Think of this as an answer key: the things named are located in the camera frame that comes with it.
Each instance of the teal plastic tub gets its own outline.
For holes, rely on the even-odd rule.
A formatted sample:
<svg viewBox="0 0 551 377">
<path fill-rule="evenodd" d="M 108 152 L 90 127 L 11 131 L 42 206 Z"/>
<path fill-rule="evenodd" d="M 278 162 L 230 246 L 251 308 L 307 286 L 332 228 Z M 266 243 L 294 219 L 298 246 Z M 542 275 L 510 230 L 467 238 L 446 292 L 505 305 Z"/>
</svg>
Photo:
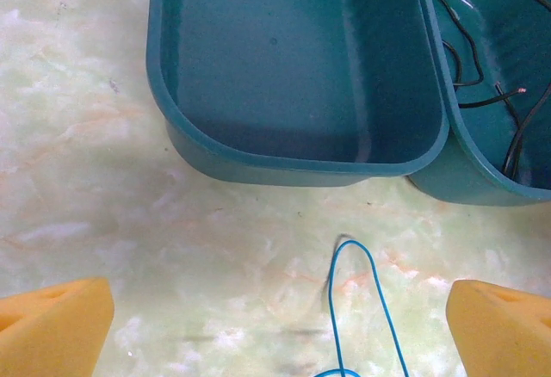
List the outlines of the teal plastic tub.
<svg viewBox="0 0 551 377">
<path fill-rule="evenodd" d="M 512 97 L 523 118 L 551 80 L 551 13 L 533 0 L 447 0 L 474 37 L 486 79 L 454 93 L 455 61 L 439 48 L 446 72 L 446 103 L 452 132 L 441 155 L 411 176 L 424 192 L 443 201 L 512 206 L 551 200 L 551 100 L 543 105 L 523 134 L 516 179 L 501 173 L 509 144 L 517 130 L 504 103 L 459 109 L 458 103 L 496 96 L 495 83 L 504 91 L 524 87 Z M 474 79 L 473 56 L 467 41 L 435 0 L 443 39 L 453 43 L 463 61 L 463 79 Z"/>
<path fill-rule="evenodd" d="M 226 181 L 403 176 L 449 131 L 428 0 L 151 0 L 147 72 L 172 143 Z"/>
</svg>

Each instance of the marble floor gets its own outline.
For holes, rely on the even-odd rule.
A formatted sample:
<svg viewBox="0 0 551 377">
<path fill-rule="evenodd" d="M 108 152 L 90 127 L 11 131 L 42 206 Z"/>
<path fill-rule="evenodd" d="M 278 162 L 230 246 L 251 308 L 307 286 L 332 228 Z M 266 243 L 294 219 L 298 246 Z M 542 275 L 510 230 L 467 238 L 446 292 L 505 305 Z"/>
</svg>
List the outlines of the marble floor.
<svg viewBox="0 0 551 377">
<path fill-rule="evenodd" d="M 303 376 L 337 366 L 335 237 L 374 254 L 413 376 L 463 376 L 453 280 L 551 296 L 551 206 L 451 205 L 406 179 L 218 182 L 168 140 L 145 74 L 148 0 L 0 1 L 0 295 L 109 278 L 97 376 Z M 348 368 L 400 375 L 367 261 L 335 292 Z"/>
</svg>

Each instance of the blue cable loop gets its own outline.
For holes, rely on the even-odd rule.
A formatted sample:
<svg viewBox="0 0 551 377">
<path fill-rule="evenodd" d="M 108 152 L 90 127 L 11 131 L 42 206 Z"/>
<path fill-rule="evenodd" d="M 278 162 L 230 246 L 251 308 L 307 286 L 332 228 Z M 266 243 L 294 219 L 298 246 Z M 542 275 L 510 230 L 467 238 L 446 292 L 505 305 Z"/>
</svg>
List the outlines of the blue cable loop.
<svg viewBox="0 0 551 377">
<path fill-rule="evenodd" d="M 387 322 L 388 326 L 390 327 L 390 332 L 393 334 L 393 340 L 394 340 L 394 346 L 396 347 L 396 351 L 398 352 L 398 358 L 399 362 L 402 364 L 402 369 L 404 370 L 404 376 L 409 377 L 409 374 L 407 372 L 407 366 L 406 362 L 404 361 L 404 356 L 402 355 L 402 350 L 399 347 L 398 342 L 398 336 L 396 335 L 396 331 L 394 329 L 392 318 L 390 317 L 390 312 L 388 311 L 387 303 L 385 302 L 385 297 L 382 294 L 381 284 L 379 283 L 379 276 L 377 275 L 377 269 L 375 268 L 375 261 L 373 257 L 371 256 L 371 253 L 368 251 L 368 249 L 355 239 L 348 239 L 344 241 L 335 251 L 335 254 L 333 255 L 333 259 L 331 260 L 331 269 L 329 270 L 329 310 L 331 312 L 331 322 L 333 324 L 333 334 L 335 336 L 335 345 L 337 346 L 337 358 L 338 358 L 338 368 L 334 368 L 329 371 L 324 371 L 323 373 L 316 374 L 314 377 L 326 377 L 327 375 L 341 375 L 341 377 L 346 377 L 347 375 L 351 375 L 352 377 L 361 377 L 360 374 L 356 373 L 355 371 L 349 370 L 347 368 L 344 368 L 344 362 L 343 362 L 343 353 L 341 352 L 341 343 L 338 339 L 338 330 L 337 330 L 337 318 L 335 316 L 335 308 L 333 306 L 333 282 L 335 279 L 335 268 L 337 266 L 337 259 L 338 254 L 341 253 L 344 247 L 347 245 L 356 245 L 360 247 L 368 256 L 369 262 L 371 263 L 371 269 L 373 271 L 373 277 L 375 279 L 375 285 L 377 286 L 377 291 L 379 292 L 379 297 L 381 298 L 381 304 L 383 307 L 383 310 L 385 311 L 385 315 L 387 316 Z"/>
</svg>

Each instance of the plastic basin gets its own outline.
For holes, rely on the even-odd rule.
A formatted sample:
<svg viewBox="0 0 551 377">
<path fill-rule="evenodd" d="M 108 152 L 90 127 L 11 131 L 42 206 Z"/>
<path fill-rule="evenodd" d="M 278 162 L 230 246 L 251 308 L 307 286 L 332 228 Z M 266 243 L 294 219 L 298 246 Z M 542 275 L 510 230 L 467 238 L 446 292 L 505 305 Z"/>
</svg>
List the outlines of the plastic basin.
<svg viewBox="0 0 551 377">
<path fill-rule="evenodd" d="M 151 0 L 147 72 L 181 156 L 336 186 L 429 164 L 449 131 L 428 0 Z"/>
<path fill-rule="evenodd" d="M 551 100 L 523 134 L 523 154 L 517 179 L 500 172 L 516 125 L 504 103 L 459 109 L 458 102 L 477 102 L 524 87 L 525 95 L 510 100 L 520 117 L 542 95 L 551 78 L 551 14 L 532 0 L 448 0 L 461 23 L 474 37 L 486 79 L 454 94 L 455 62 L 441 46 L 447 73 L 444 97 L 452 128 L 441 155 L 411 176 L 418 188 L 443 201 L 511 206 L 551 200 Z M 453 43 L 463 60 L 465 80 L 477 77 L 470 47 L 434 1 L 442 37 Z"/>
</svg>

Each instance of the green marble surface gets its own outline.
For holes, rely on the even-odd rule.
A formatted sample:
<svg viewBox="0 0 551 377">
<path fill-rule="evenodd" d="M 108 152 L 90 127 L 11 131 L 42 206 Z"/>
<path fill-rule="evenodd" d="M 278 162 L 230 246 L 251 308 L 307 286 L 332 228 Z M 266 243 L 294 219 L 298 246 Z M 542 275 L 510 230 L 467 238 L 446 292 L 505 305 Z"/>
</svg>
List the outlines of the green marble surface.
<svg viewBox="0 0 551 377">
<path fill-rule="evenodd" d="M 218 182 L 173 150 L 145 75 L 148 0 L 0 0 L 0 295 L 105 275 L 97 376 L 312 376 L 337 366 L 321 288 L 335 237 L 378 264 L 413 376 L 463 376 L 458 278 L 551 296 L 551 206 L 467 207 L 406 179 Z M 349 368 L 400 375 L 367 261 L 343 253 Z"/>
</svg>

